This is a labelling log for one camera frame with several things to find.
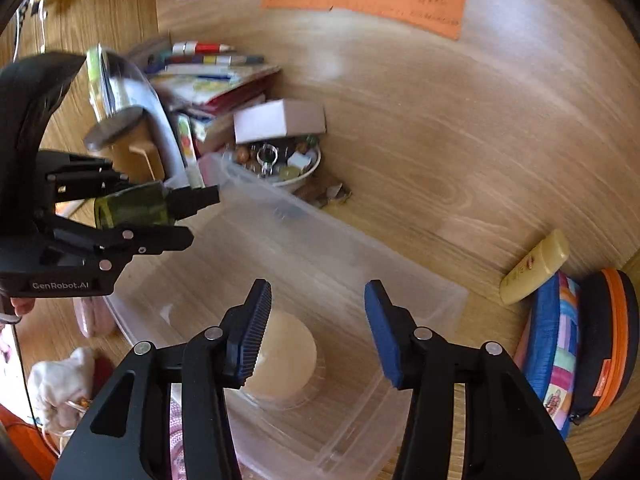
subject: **metal screw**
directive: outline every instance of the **metal screw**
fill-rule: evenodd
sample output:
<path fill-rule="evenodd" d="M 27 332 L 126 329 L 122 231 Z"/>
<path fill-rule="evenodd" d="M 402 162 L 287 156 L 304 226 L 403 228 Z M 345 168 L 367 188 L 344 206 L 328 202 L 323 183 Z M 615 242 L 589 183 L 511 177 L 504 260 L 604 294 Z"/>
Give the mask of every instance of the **metal screw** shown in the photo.
<path fill-rule="evenodd" d="M 212 326 L 204 331 L 204 337 L 209 341 L 214 341 L 215 339 L 222 337 L 223 333 L 224 332 L 222 332 L 222 329 L 219 326 Z"/>
<path fill-rule="evenodd" d="M 491 355 L 500 355 L 502 353 L 502 347 L 494 341 L 489 341 L 484 346 L 484 349 Z"/>
<path fill-rule="evenodd" d="M 414 330 L 414 335 L 420 341 L 428 341 L 433 337 L 433 332 L 425 326 L 419 326 Z"/>
<path fill-rule="evenodd" d="M 133 347 L 133 351 L 136 355 L 144 355 L 151 350 L 151 343 L 149 341 L 140 341 Z"/>

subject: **white cloth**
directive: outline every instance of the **white cloth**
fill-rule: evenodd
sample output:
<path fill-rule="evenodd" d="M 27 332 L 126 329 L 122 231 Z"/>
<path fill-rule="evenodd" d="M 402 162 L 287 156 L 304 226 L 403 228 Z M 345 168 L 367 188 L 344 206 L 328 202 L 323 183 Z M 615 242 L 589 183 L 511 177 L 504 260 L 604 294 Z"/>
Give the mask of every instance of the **white cloth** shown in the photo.
<path fill-rule="evenodd" d="M 34 414 L 47 431 L 61 434 L 76 428 L 80 413 L 66 402 L 91 399 L 94 368 L 94 352 L 90 348 L 77 348 L 62 361 L 33 365 L 27 390 Z"/>

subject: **colorful pencil case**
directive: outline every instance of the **colorful pencil case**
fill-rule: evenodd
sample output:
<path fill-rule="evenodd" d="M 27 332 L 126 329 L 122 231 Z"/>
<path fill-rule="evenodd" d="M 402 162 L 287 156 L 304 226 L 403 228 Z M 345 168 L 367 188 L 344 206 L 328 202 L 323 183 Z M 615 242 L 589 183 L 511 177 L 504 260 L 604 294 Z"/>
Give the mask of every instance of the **colorful pencil case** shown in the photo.
<path fill-rule="evenodd" d="M 636 364 L 638 300 L 621 270 L 602 269 L 580 290 L 580 352 L 571 420 L 580 424 L 622 394 Z"/>
<path fill-rule="evenodd" d="M 578 351 L 577 284 L 556 272 L 536 291 L 514 361 L 566 438 Z"/>

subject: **human hand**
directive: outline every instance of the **human hand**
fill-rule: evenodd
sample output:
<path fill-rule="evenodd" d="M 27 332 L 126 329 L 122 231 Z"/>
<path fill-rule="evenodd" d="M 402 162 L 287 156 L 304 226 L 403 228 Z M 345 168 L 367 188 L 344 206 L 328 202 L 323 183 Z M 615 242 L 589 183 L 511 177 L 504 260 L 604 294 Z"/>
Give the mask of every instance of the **human hand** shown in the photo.
<path fill-rule="evenodd" d="M 33 310 L 35 298 L 11 298 L 11 304 L 14 306 L 16 316 L 24 316 Z"/>

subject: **clear plastic container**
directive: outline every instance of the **clear plastic container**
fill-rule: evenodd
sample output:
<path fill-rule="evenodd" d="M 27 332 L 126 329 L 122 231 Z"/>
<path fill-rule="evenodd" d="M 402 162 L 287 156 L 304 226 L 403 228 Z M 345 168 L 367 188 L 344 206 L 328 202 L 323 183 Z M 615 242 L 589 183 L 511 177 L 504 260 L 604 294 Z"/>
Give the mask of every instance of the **clear plastic container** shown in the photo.
<path fill-rule="evenodd" d="M 180 222 L 195 235 L 180 253 L 137 256 L 109 297 L 130 342 L 185 342 L 241 304 L 255 278 L 273 308 L 306 324 L 326 376 L 292 410 L 226 400 L 238 458 L 268 480 L 373 478 L 399 445 L 410 396 L 384 378 L 364 313 L 365 284 L 380 279 L 418 324 L 450 335 L 466 290 L 216 155 L 207 174 L 221 203 Z"/>

